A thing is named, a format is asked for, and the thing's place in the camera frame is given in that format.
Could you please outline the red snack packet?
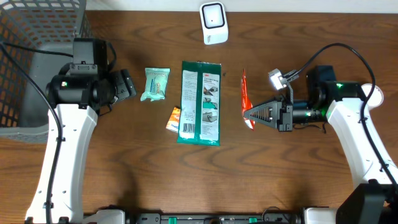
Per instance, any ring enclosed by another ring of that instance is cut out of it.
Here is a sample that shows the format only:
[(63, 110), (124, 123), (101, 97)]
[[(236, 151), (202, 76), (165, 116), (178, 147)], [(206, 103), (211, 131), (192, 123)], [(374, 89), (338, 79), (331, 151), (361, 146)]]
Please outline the red snack packet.
[(248, 98), (248, 90), (246, 84), (246, 71), (243, 70), (243, 74), (241, 77), (241, 113), (246, 126), (253, 131), (255, 127), (255, 121), (244, 117), (244, 112), (250, 110), (251, 108), (252, 103)]

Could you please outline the teal white wipes packet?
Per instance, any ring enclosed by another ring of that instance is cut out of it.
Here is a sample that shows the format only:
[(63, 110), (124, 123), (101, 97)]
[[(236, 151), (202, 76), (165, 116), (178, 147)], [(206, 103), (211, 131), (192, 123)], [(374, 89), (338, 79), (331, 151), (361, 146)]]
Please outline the teal white wipes packet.
[(167, 82), (170, 74), (169, 68), (145, 68), (146, 85), (141, 101), (164, 100)]

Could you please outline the small orange box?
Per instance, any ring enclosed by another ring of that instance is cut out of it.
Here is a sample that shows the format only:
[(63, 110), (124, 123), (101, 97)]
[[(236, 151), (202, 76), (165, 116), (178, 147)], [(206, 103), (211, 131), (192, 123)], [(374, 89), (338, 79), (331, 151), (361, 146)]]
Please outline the small orange box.
[(180, 108), (174, 107), (165, 128), (169, 131), (178, 133), (179, 121), (180, 121)]

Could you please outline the green 3M pouch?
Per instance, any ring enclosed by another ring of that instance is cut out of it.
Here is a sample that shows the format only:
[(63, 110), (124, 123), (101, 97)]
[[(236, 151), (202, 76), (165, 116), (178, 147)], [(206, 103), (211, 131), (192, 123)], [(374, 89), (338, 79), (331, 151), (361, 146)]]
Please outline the green 3M pouch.
[(178, 143), (220, 145), (220, 95), (220, 64), (182, 62)]

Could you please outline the white jar blue label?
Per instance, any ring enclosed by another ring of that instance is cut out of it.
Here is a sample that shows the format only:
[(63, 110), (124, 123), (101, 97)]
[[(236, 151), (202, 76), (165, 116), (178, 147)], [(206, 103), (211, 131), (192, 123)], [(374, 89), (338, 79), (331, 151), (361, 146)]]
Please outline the white jar blue label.
[[(364, 94), (366, 96), (368, 96), (370, 94), (371, 87), (372, 87), (372, 85), (370, 83), (366, 83), (361, 86), (361, 88), (364, 91)], [(384, 94), (383, 94), (382, 90), (376, 85), (374, 87), (374, 91), (373, 91), (370, 99), (368, 100), (369, 110), (372, 110), (374, 108), (381, 106), (383, 101), (384, 101)]]

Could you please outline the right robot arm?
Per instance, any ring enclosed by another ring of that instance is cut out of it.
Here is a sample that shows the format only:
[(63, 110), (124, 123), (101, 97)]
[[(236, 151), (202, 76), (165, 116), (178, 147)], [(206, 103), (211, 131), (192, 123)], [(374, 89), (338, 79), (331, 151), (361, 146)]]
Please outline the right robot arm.
[(257, 106), (241, 79), (242, 114), (246, 125), (264, 124), (280, 132), (328, 123), (348, 161), (354, 190), (338, 207), (307, 207), (298, 213), (264, 211), (261, 223), (397, 223), (397, 166), (379, 137), (364, 105), (367, 93), (358, 82), (339, 82), (332, 66), (320, 65), (307, 75), (307, 100), (292, 92)]

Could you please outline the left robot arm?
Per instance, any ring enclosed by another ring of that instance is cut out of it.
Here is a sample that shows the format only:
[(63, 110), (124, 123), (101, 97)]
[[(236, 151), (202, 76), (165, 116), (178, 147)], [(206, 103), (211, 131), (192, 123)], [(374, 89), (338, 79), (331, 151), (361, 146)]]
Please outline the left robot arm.
[(49, 132), (37, 191), (26, 223), (82, 223), (88, 146), (102, 106), (136, 95), (128, 70), (72, 65), (47, 85)]

